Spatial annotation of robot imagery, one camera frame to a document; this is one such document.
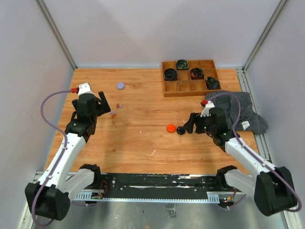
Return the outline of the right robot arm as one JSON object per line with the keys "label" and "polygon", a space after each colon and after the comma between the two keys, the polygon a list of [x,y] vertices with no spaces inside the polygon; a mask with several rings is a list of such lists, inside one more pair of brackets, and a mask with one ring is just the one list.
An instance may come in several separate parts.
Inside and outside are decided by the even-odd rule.
{"label": "right robot arm", "polygon": [[249,172],[247,175],[234,166],[220,169],[216,178],[220,190],[234,187],[242,191],[265,216],[281,211],[298,212],[302,208],[290,171],[262,158],[234,130],[228,129],[221,108],[206,106],[201,113],[191,113],[183,127],[189,134],[207,134],[216,146],[237,159]]}

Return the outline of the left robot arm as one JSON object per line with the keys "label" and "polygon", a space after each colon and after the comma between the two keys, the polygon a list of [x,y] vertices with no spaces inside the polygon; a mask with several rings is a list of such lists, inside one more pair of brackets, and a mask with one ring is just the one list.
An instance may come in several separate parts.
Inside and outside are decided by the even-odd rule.
{"label": "left robot arm", "polygon": [[111,108],[102,91],[98,96],[92,91],[81,92],[79,87],[71,92],[77,93],[78,99],[72,101],[75,110],[70,122],[65,130],[60,131],[63,134],[61,146],[38,181],[28,183],[25,188],[34,222],[37,222],[37,216],[51,221],[63,220],[72,201],[83,189],[88,186],[96,189],[102,184],[101,171],[97,165],[85,164],[75,175],[68,177],[68,174],[77,155],[95,133],[97,118],[109,113]]}

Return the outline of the orange earbud case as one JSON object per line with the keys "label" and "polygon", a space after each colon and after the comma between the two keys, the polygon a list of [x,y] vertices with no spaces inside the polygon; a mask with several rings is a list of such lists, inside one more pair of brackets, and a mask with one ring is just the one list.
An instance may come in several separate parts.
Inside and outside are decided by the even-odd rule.
{"label": "orange earbud case", "polygon": [[176,126],[174,124],[169,124],[166,129],[169,133],[174,133],[176,131]]}

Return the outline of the black earbud case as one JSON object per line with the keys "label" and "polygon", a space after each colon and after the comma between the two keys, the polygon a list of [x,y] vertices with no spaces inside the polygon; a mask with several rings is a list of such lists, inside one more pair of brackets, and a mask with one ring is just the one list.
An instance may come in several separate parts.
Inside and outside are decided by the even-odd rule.
{"label": "black earbud case", "polygon": [[183,126],[179,126],[176,129],[177,134],[184,135],[186,133],[186,129]]}

